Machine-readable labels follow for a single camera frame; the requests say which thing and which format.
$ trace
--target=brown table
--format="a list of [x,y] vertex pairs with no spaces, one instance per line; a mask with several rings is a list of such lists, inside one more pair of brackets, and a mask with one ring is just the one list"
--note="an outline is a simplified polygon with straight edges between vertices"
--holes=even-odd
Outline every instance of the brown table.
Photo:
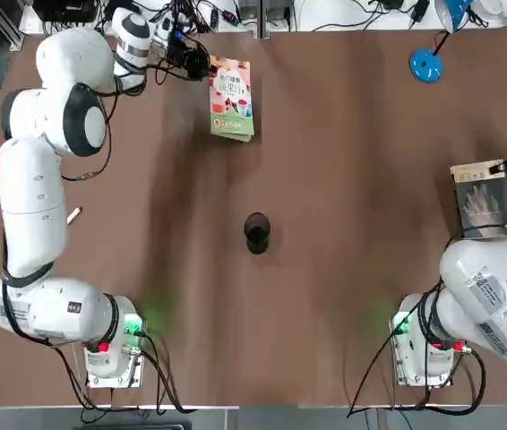
[[[507,157],[507,30],[455,34],[427,85],[408,56],[433,35],[205,39],[212,54],[252,61],[255,139],[210,136],[207,82],[168,78],[121,98],[107,171],[65,185],[67,210],[84,211],[56,273],[133,299],[168,339],[184,404],[344,404],[343,357],[353,395],[399,301],[437,279],[456,230],[449,166]],[[39,85],[37,43],[13,55],[1,99]],[[105,156],[65,159],[64,172]],[[245,247],[253,211],[273,227],[261,256]],[[485,403],[507,404],[507,365],[485,359]],[[145,373],[116,403],[154,402]],[[389,373],[384,357],[360,404],[391,403]],[[457,379],[433,400],[469,403]],[[56,355],[0,330],[0,406],[68,404]]]

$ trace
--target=green led light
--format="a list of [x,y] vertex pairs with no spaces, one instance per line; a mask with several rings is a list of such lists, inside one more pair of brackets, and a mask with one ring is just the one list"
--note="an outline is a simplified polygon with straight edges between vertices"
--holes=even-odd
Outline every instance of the green led light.
[[410,320],[408,318],[408,312],[399,312],[393,318],[394,327],[399,327],[395,334],[405,334],[408,333],[408,325]]
[[125,333],[135,334],[142,331],[142,318],[137,314],[125,315]]

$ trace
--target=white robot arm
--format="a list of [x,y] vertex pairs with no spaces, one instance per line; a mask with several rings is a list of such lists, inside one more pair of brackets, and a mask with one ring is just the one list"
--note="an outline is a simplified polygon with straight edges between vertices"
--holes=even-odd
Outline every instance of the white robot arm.
[[[447,380],[453,345],[459,344],[455,340],[469,340],[507,362],[507,239],[462,240],[449,246],[441,259],[441,278],[443,289],[421,303],[421,318],[416,310],[395,336],[400,385],[425,385],[427,342],[429,386],[441,386]],[[396,327],[421,297],[407,296],[391,327]],[[430,322],[426,315],[431,315]]]
[[126,297],[53,277],[51,268],[67,241],[61,159],[100,151],[107,124],[97,91],[133,89],[145,79],[148,23],[124,9],[115,18],[116,57],[93,30],[70,29],[41,42],[44,88],[7,96],[0,149],[0,327],[39,341],[83,342],[89,380],[98,387],[136,386],[142,319]]

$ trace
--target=book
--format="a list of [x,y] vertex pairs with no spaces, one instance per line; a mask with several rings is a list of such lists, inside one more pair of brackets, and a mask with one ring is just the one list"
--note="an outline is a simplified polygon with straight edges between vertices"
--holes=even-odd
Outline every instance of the book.
[[[489,168],[503,161],[495,159],[481,163],[451,167],[457,194],[457,209],[463,237],[492,238],[507,236],[507,189],[505,173],[490,174]],[[475,228],[500,225],[492,228]]]
[[211,56],[217,69],[210,74],[211,133],[249,142],[254,135],[249,61]]

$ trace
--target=lamp base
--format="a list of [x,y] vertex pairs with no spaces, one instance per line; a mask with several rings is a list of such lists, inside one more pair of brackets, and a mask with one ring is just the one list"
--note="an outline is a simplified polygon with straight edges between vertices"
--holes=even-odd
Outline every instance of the lamp base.
[[436,82],[443,73],[443,62],[437,54],[433,55],[433,50],[428,47],[422,47],[413,51],[408,66],[413,75],[423,82]]

